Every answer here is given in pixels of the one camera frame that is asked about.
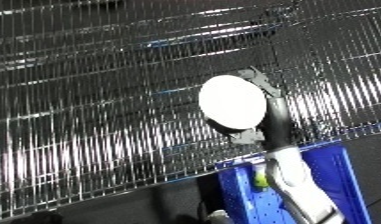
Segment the blue bin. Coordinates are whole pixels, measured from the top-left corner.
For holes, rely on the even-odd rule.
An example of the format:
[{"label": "blue bin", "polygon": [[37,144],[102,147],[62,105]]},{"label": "blue bin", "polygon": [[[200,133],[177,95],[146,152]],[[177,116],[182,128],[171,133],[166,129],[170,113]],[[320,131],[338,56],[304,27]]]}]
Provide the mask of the blue bin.
[{"label": "blue bin", "polygon": [[[370,224],[346,149],[340,143],[302,152],[313,178],[345,215],[349,224]],[[252,165],[244,164],[219,173],[226,211],[236,224],[295,224],[282,199],[271,188],[253,186]]]}]

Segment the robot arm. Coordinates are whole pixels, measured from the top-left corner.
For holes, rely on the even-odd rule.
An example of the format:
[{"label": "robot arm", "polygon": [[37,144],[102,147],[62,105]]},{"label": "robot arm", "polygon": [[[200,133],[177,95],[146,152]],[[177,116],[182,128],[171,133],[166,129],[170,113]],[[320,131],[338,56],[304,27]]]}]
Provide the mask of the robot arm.
[{"label": "robot arm", "polygon": [[[314,182],[310,168],[303,161],[300,150],[297,146],[291,144],[291,119],[288,106],[285,97],[279,89],[274,88],[269,84],[268,78],[257,69],[251,67],[250,69],[239,70],[236,72],[236,77],[222,77],[222,80],[228,80],[227,84],[217,84],[213,88],[206,87],[200,92],[200,100],[203,100],[204,105],[211,105],[217,101],[228,101],[227,92],[237,94],[234,99],[228,102],[227,107],[221,107],[221,104],[210,107],[211,112],[214,114],[217,122],[221,121],[221,125],[229,128],[236,128],[238,123],[243,123],[242,127],[247,127],[244,130],[235,130],[233,133],[228,133],[231,140],[235,144],[252,144],[256,141],[263,141],[266,150],[266,176],[269,185],[280,194],[283,198],[284,204],[292,215],[292,217],[299,224],[341,224],[344,223],[344,216],[338,210],[336,205],[327,196],[327,194],[321,190]],[[234,88],[235,85],[240,85],[241,82],[244,85],[239,88]],[[242,92],[244,88],[248,88],[251,84],[251,90],[256,85],[263,91],[258,95],[258,88],[254,88],[255,92],[249,91],[244,94],[238,94]],[[207,97],[211,97],[211,100],[205,103]],[[249,101],[240,104],[237,102],[247,98]],[[236,110],[233,109],[231,104],[237,104]],[[255,109],[255,104],[259,106],[261,112]],[[201,109],[204,113],[207,111],[207,106],[200,103]],[[244,122],[244,110],[252,110],[249,114],[249,122]],[[259,116],[262,120],[262,125],[255,124],[254,116]]]},{"label": "robot arm", "polygon": [[340,224],[344,216],[314,182],[297,146],[291,145],[291,120],[281,92],[255,68],[239,71],[240,77],[265,91],[266,116],[262,122],[266,149],[266,176],[299,224]]}]

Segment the metal wire grid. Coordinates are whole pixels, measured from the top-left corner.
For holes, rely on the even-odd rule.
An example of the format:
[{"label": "metal wire grid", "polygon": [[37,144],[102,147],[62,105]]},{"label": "metal wire grid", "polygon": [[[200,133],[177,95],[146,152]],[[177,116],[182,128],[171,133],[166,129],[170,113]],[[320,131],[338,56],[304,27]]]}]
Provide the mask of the metal wire grid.
[{"label": "metal wire grid", "polygon": [[256,152],[197,106],[249,65],[301,142],[381,132],[381,1],[0,0],[0,219]]}]

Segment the white circular plate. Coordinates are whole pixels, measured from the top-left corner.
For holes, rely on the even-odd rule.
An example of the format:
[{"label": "white circular plate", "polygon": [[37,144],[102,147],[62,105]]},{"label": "white circular plate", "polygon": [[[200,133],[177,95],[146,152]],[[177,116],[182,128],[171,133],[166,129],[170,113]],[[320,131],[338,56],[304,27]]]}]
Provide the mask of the white circular plate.
[{"label": "white circular plate", "polygon": [[208,80],[201,88],[199,104],[208,118],[232,129],[253,128],[266,113],[266,98],[262,90],[232,75]]}]

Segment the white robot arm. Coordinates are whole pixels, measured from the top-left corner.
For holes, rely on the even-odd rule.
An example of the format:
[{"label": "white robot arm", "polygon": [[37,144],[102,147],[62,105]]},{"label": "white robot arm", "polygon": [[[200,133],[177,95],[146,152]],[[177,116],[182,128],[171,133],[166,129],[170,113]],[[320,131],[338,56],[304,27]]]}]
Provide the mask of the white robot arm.
[{"label": "white robot arm", "polygon": [[200,107],[209,119],[227,128],[234,143],[264,140],[269,185],[297,223],[345,223],[337,206],[314,182],[299,148],[291,144],[286,100],[264,74],[251,67],[234,76],[212,78],[200,91]]}]

